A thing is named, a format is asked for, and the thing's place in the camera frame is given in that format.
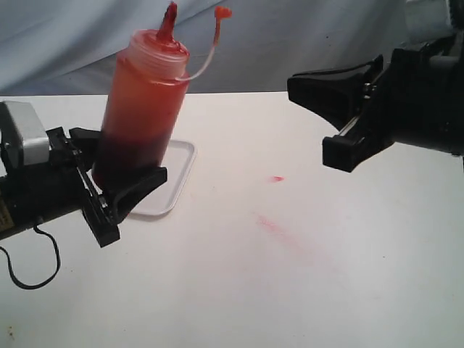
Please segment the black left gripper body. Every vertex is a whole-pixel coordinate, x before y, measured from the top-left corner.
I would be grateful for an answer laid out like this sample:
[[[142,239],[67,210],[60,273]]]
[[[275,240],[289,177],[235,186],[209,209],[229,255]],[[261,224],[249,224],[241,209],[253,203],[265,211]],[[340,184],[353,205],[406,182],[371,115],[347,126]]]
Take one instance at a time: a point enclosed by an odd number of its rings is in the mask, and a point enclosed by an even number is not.
[[[53,128],[49,137],[49,161],[13,168],[1,144],[1,161],[6,175],[1,177],[1,238],[7,239],[34,226],[80,210],[99,246],[120,238],[117,223],[102,206],[70,134]]]

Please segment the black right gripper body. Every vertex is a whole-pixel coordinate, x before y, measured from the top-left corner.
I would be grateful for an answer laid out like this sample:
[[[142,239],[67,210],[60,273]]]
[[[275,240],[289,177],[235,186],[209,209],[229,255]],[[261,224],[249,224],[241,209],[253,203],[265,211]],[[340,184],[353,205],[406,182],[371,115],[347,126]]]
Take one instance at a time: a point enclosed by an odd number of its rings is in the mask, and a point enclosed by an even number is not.
[[[323,139],[326,167],[350,173],[394,143],[463,156],[463,55],[446,43],[393,51],[360,115]]]

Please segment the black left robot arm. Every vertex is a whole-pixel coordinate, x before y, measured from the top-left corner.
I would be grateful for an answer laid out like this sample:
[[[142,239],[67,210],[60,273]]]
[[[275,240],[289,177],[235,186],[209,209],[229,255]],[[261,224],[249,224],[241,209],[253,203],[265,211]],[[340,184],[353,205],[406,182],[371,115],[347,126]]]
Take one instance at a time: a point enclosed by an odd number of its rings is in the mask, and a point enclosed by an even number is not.
[[[167,181],[167,169],[150,165],[113,181],[101,193],[88,171],[96,158],[100,133],[73,128],[46,132],[51,142],[47,162],[15,168],[8,149],[1,148],[7,171],[1,177],[1,238],[80,210],[99,246],[120,238],[119,224],[146,196]]]

